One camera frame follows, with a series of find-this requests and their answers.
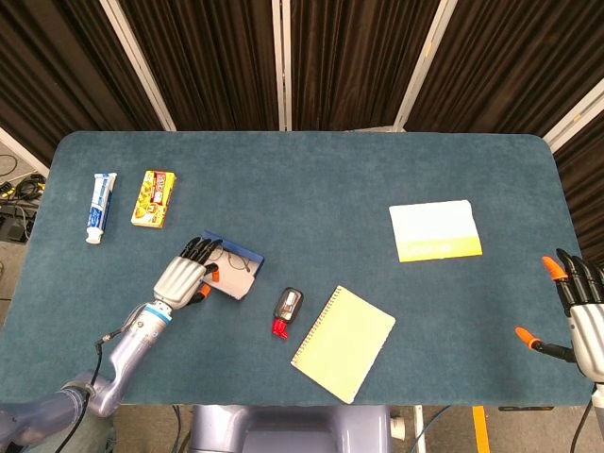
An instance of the cable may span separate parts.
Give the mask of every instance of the cable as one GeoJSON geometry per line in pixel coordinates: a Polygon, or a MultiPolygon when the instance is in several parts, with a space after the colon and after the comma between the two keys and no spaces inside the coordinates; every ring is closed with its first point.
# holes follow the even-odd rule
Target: cable
{"type": "Polygon", "coordinates": [[[46,183],[46,178],[39,174],[30,175],[24,178],[15,187],[15,192],[11,199],[16,200],[37,200],[42,196],[43,184],[46,183]]]}
{"type": "MultiPolygon", "coordinates": [[[[98,362],[96,363],[96,368],[94,369],[94,373],[92,374],[91,387],[94,388],[94,383],[96,382],[96,378],[98,377],[98,371],[101,368],[101,360],[103,359],[103,344],[105,344],[106,342],[113,339],[120,333],[124,332],[124,330],[129,328],[132,325],[132,323],[134,322],[134,319],[136,318],[136,316],[141,312],[141,310],[143,309],[143,307],[145,305],[146,304],[140,304],[137,307],[135,307],[134,310],[130,312],[130,314],[126,318],[126,321],[122,324],[122,326],[120,328],[103,335],[103,337],[101,337],[100,340],[97,340],[94,343],[94,347],[96,348],[96,354],[98,354],[98,362]]],[[[62,442],[61,445],[59,445],[59,448],[57,448],[57,450],[55,450],[55,453],[59,453],[63,449],[63,447],[67,445],[69,440],[72,438],[72,436],[76,432],[77,428],[79,427],[79,424],[82,422],[82,419],[84,418],[84,414],[86,413],[86,408],[88,407],[88,402],[89,402],[90,398],[91,398],[91,394],[86,394],[86,398],[84,399],[84,405],[82,406],[82,412],[79,414],[79,417],[77,418],[77,421],[75,422],[74,427],[69,432],[69,434],[67,435],[65,440],[62,442]]],[[[180,437],[180,409],[177,409],[177,410],[178,410],[178,414],[177,414],[178,437],[177,437],[177,439],[179,439],[179,437],[180,437]]]]}
{"type": "Polygon", "coordinates": [[[23,231],[25,233],[25,237],[29,241],[29,233],[27,232],[27,218],[25,217],[25,210],[19,205],[15,205],[15,208],[19,208],[21,210],[21,213],[23,215],[23,231]]]}
{"type": "Polygon", "coordinates": [[[585,412],[581,416],[579,425],[577,426],[577,429],[575,430],[575,435],[573,436],[573,442],[570,445],[570,453],[575,453],[575,448],[577,447],[577,441],[579,440],[579,435],[581,434],[583,425],[585,425],[585,421],[587,420],[587,415],[589,414],[589,410],[592,408],[592,405],[593,405],[592,398],[590,398],[589,403],[587,403],[587,406],[585,407],[585,412]]]}
{"type": "Polygon", "coordinates": [[[1,206],[23,206],[24,208],[35,209],[35,210],[37,210],[40,207],[40,205],[37,205],[35,203],[31,203],[29,201],[24,201],[24,200],[2,200],[2,199],[0,199],[0,207],[1,206]]]}
{"type": "Polygon", "coordinates": [[[174,414],[176,415],[176,420],[178,421],[178,429],[176,431],[176,438],[174,439],[174,445],[172,445],[172,453],[177,453],[178,444],[180,443],[180,430],[182,429],[182,423],[180,421],[180,407],[176,404],[172,405],[172,409],[174,410],[174,414]]]}
{"type": "Polygon", "coordinates": [[[185,453],[185,450],[187,449],[187,444],[189,443],[190,440],[191,440],[191,430],[189,429],[189,432],[187,433],[185,438],[182,440],[182,445],[180,446],[178,453],[185,453]]]}
{"type": "Polygon", "coordinates": [[[426,423],[426,425],[424,426],[424,429],[422,429],[422,432],[419,433],[419,436],[417,436],[415,438],[415,441],[413,442],[413,445],[411,446],[411,450],[410,453],[413,453],[415,451],[415,448],[417,447],[417,444],[419,443],[419,440],[422,438],[422,436],[424,434],[426,434],[426,431],[428,431],[428,428],[430,428],[432,426],[432,424],[438,420],[441,415],[443,415],[446,411],[448,411],[449,409],[451,409],[451,405],[448,406],[444,406],[442,409],[440,409],[438,412],[436,412],[434,414],[434,416],[430,419],[429,422],[426,423]]]}
{"type": "MultiPolygon", "coordinates": [[[[99,340],[98,342],[96,342],[94,344],[94,347],[96,348],[98,360],[96,361],[96,368],[94,368],[94,373],[92,374],[91,387],[94,387],[94,383],[96,382],[96,378],[98,377],[98,371],[101,368],[101,360],[103,359],[103,344],[101,343],[101,341],[99,340]]],[[[77,421],[75,422],[74,427],[71,431],[69,431],[69,434],[67,434],[65,440],[61,443],[61,445],[59,445],[59,448],[55,450],[55,453],[59,453],[60,451],[62,451],[62,449],[67,445],[72,436],[76,433],[79,424],[82,423],[82,420],[84,419],[84,415],[86,414],[86,408],[88,408],[88,402],[90,401],[90,399],[91,394],[86,393],[86,398],[84,398],[84,405],[82,406],[82,411],[80,412],[79,417],[77,417],[77,421]]]]}
{"type": "Polygon", "coordinates": [[[36,172],[27,172],[27,173],[23,173],[22,175],[18,175],[18,176],[16,176],[16,177],[12,177],[11,179],[7,179],[7,182],[16,181],[17,179],[22,179],[22,178],[24,178],[24,177],[26,177],[26,176],[33,175],[34,173],[36,173],[36,172]]]}
{"type": "Polygon", "coordinates": [[[11,158],[11,159],[14,160],[12,168],[8,172],[3,173],[2,175],[0,175],[0,177],[10,175],[12,172],[15,171],[15,169],[17,168],[17,165],[19,165],[19,161],[12,154],[0,154],[0,158],[11,158]]]}

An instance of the toothpaste tube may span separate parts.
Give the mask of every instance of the toothpaste tube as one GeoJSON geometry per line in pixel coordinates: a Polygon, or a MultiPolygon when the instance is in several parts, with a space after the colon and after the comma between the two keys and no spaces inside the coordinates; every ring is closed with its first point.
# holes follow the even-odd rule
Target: toothpaste tube
{"type": "Polygon", "coordinates": [[[87,243],[101,243],[116,176],[115,173],[97,173],[94,175],[91,212],[88,215],[88,227],[86,228],[88,233],[87,243]]]}

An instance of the yellow box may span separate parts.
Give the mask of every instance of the yellow box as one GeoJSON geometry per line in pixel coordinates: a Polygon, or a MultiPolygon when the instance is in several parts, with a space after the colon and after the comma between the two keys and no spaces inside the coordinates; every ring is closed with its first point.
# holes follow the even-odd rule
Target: yellow box
{"type": "Polygon", "coordinates": [[[161,228],[168,212],[170,197],[176,183],[171,172],[147,170],[132,212],[132,225],[137,227],[161,228]]]}

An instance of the yellow notepad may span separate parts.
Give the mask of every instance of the yellow notepad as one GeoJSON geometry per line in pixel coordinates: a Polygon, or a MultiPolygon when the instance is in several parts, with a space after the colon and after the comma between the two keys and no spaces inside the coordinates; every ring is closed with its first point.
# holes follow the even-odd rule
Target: yellow notepad
{"type": "Polygon", "coordinates": [[[338,286],[292,359],[292,365],[350,404],[395,319],[338,286]]]}

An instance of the table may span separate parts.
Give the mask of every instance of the table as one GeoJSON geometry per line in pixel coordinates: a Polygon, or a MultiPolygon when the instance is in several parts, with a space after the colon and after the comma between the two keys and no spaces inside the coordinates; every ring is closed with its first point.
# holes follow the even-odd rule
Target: table
{"type": "Polygon", "coordinates": [[[213,292],[175,313],[126,402],[339,404],[290,365],[337,284],[396,318],[355,403],[565,405],[589,394],[576,367],[514,335],[523,325],[569,344],[540,258],[578,245],[541,139],[77,132],[55,155],[0,336],[0,400],[41,396],[93,368],[93,342],[152,298],[170,259],[204,229],[261,253],[264,267],[244,301],[213,292]],[[130,224],[147,169],[178,176],[163,229],[130,224]],[[106,233],[90,245],[92,175],[109,171],[118,176],[106,233]],[[388,207],[457,199],[472,204],[483,256],[398,262],[388,207]],[[271,324],[286,286],[306,300],[283,342],[271,324]]]}

